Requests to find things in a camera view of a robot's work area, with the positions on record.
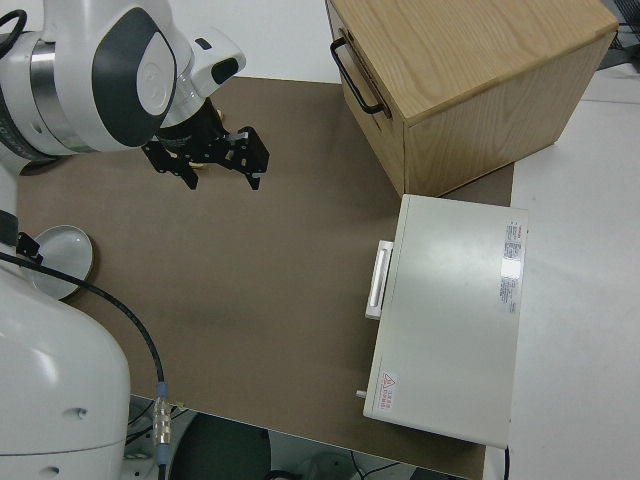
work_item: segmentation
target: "warning label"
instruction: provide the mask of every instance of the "warning label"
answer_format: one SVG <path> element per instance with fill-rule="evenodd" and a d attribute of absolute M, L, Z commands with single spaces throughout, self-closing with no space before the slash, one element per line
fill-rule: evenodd
<path fill-rule="evenodd" d="M 504 235 L 504 253 L 500 274 L 500 306 L 503 311 L 515 314 L 520 300 L 520 276 L 522 273 L 522 225 L 512 221 Z"/>
<path fill-rule="evenodd" d="M 380 395 L 378 395 L 378 403 L 376 405 L 378 410 L 391 411 L 397 386 L 398 376 L 395 373 L 381 372 Z"/>

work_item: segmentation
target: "white appliance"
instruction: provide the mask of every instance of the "white appliance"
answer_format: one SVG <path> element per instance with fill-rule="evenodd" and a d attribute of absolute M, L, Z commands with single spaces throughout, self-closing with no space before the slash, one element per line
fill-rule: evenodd
<path fill-rule="evenodd" d="M 403 196 L 367 305 L 380 327 L 365 416 L 507 447 L 527 219 Z"/>

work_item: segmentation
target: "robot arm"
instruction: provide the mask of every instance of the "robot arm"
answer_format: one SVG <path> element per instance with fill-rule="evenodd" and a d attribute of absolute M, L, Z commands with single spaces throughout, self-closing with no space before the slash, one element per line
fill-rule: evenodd
<path fill-rule="evenodd" d="M 143 147 L 159 172 L 219 163 L 257 189 L 269 153 L 249 127 L 229 134 L 208 99 L 245 66 L 207 28 L 180 32 L 167 0 L 45 0 L 42 32 L 0 60 L 0 141 L 30 161 Z"/>
<path fill-rule="evenodd" d="M 233 42 L 214 29 L 178 31 L 167 0 L 44 8 L 39 32 L 23 31 L 24 12 L 0 18 L 17 19 L 0 35 L 0 252 L 16 253 L 16 177 L 27 161 L 142 147 L 156 170 L 191 188 L 191 160 L 239 170 L 258 187 L 269 153 L 249 127 L 228 133 L 208 99 L 244 67 Z M 129 372 L 116 341 L 4 264 L 0 305 L 3 406 L 12 412 L 0 477 L 117 480 Z M 167 433 L 168 407 L 157 405 L 156 430 Z M 162 477 L 166 459 L 156 460 Z"/>

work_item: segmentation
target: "metal connector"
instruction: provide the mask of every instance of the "metal connector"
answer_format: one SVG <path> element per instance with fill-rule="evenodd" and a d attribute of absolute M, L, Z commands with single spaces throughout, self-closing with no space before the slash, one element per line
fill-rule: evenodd
<path fill-rule="evenodd" d="M 166 397 L 158 397 L 153 408 L 153 442 L 156 446 L 171 443 L 171 405 Z"/>

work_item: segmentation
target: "wooden drawer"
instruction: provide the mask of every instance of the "wooden drawer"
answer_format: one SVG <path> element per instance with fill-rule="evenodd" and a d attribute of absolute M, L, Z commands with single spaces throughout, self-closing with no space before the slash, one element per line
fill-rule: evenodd
<path fill-rule="evenodd" d="M 617 28 L 599 0 L 327 0 L 327 10 L 346 43 L 347 104 L 398 193 L 429 196 L 554 143 Z M 354 86 L 382 111 L 366 113 Z"/>
<path fill-rule="evenodd" d="M 354 92 L 343 80 L 344 96 L 358 125 L 366 135 L 371 148 L 380 160 L 387 176 L 399 195 L 404 193 L 404 125 L 396 109 L 390 106 L 371 77 L 353 36 L 331 3 L 327 4 L 333 38 L 344 38 L 346 44 L 336 51 L 358 92 L 367 105 L 382 104 L 383 111 L 376 115 L 366 113 L 358 104 Z"/>

